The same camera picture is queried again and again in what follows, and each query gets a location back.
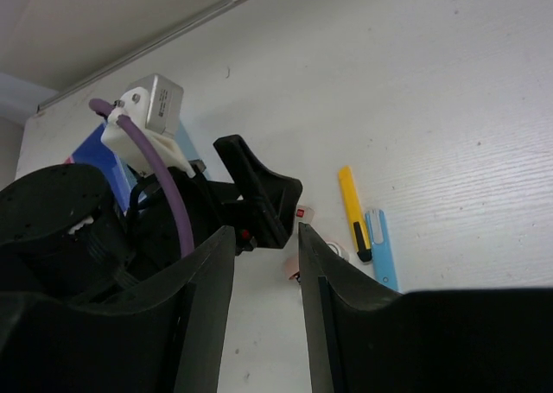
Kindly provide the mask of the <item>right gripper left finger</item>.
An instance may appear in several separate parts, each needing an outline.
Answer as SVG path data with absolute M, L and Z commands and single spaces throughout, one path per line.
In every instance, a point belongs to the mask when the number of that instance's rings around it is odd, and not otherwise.
M 103 304 L 2 293 L 2 391 L 214 392 L 234 260 L 224 226 Z

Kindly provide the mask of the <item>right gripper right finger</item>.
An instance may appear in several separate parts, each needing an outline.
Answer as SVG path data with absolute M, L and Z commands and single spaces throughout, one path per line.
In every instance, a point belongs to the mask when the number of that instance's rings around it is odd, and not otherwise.
M 315 392 L 549 392 L 548 288 L 400 294 L 299 227 Z

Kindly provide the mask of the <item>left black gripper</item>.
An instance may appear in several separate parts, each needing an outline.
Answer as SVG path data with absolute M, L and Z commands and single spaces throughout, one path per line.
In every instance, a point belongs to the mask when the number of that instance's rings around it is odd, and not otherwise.
M 239 135 L 224 136 L 213 144 L 232 177 L 231 182 L 210 181 L 194 166 L 190 177 L 178 168 L 169 173 L 188 212 L 195 246 L 222 226 L 235 232 L 236 251 L 282 249 L 293 235 L 302 183 L 269 170 Z M 150 175 L 131 192 L 126 214 L 127 233 L 138 250 L 150 254 L 153 244 L 180 256 L 173 214 L 158 180 Z

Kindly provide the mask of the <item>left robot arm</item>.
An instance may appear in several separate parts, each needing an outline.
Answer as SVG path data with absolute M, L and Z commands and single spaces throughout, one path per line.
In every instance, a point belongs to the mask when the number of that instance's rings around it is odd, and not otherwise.
M 214 147 L 231 175 L 211 181 L 170 168 L 186 206 L 193 244 L 219 228 L 235 233 L 236 254 L 281 249 L 295 224 L 299 180 L 269 170 L 238 135 Z M 1 289 L 36 292 L 75 305 L 104 303 L 181 259 L 180 240 L 154 175 L 142 176 L 127 209 L 101 170 L 86 163 L 42 168 L 1 192 Z

